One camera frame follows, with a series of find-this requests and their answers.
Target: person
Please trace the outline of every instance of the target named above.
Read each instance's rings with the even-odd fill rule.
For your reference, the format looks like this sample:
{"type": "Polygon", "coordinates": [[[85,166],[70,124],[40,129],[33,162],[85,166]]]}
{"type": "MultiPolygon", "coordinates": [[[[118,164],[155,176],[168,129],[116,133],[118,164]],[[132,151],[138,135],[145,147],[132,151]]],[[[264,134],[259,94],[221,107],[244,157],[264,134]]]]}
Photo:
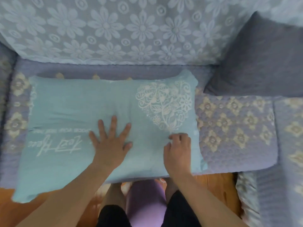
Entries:
{"type": "MultiPolygon", "coordinates": [[[[63,189],[52,194],[17,227],[75,227],[89,201],[111,172],[124,160],[132,143],[125,144],[128,123],[116,136],[117,118],[112,117],[108,135],[98,121],[100,140],[91,131],[95,148],[92,163],[63,189]]],[[[164,147],[164,165],[169,173],[165,191],[168,202],[162,226],[244,227],[247,225],[191,175],[191,139],[187,134],[172,134],[164,147]]],[[[125,214],[121,184],[112,184],[101,205],[98,227],[131,226],[125,214]]]]}

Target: hand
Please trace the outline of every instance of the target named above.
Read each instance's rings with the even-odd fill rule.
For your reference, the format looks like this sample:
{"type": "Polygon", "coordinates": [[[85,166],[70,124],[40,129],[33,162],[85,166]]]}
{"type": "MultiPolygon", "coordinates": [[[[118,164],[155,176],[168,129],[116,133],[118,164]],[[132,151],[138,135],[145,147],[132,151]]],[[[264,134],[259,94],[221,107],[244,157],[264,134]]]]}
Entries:
{"type": "Polygon", "coordinates": [[[98,141],[96,135],[90,131],[89,138],[91,139],[95,148],[95,156],[92,162],[92,166],[108,171],[109,174],[117,168],[124,160],[127,152],[132,148],[132,143],[124,142],[130,132],[131,124],[128,123],[119,137],[116,137],[117,117],[112,117],[111,126],[108,136],[104,130],[104,124],[102,120],[98,121],[100,141],[98,141]]]}
{"type": "Polygon", "coordinates": [[[176,182],[183,175],[191,174],[191,138],[188,134],[173,134],[169,139],[172,144],[164,147],[164,166],[176,182]]]}

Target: forearm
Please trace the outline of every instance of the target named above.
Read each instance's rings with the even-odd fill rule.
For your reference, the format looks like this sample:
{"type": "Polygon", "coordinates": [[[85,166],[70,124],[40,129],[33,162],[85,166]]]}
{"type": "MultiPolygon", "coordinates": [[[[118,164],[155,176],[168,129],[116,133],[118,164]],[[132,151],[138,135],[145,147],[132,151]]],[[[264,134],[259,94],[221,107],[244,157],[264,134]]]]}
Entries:
{"type": "Polygon", "coordinates": [[[192,175],[182,175],[178,178],[175,183],[203,227],[247,227],[236,214],[205,187],[202,187],[192,175]]]}
{"type": "Polygon", "coordinates": [[[17,227],[75,227],[86,206],[111,172],[91,165],[62,190],[51,195],[17,227]]]}

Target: dark gray pillow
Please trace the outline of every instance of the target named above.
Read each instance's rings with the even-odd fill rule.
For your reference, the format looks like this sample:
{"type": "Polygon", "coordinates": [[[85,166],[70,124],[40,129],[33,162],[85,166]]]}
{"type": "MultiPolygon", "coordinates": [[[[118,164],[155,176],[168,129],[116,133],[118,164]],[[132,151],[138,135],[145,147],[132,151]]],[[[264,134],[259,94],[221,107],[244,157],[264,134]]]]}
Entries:
{"type": "Polygon", "coordinates": [[[303,28],[255,12],[204,89],[211,95],[303,96],[303,28]]]}

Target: person's left hand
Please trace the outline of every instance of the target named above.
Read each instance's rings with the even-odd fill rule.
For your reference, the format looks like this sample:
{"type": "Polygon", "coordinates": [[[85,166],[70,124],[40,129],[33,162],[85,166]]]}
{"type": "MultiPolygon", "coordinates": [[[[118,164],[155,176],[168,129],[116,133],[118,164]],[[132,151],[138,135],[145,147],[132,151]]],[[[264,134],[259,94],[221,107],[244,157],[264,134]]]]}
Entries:
{"type": "Polygon", "coordinates": [[[89,132],[94,148],[96,150],[92,166],[98,170],[108,171],[111,173],[124,160],[127,152],[132,148],[132,143],[124,144],[130,129],[131,124],[128,123],[119,137],[116,137],[117,117],[112,117],[111,126],[108,136],[104,130],[102,120],[98,121],[100,141],[97,139],[93,131],[89,132]]]}

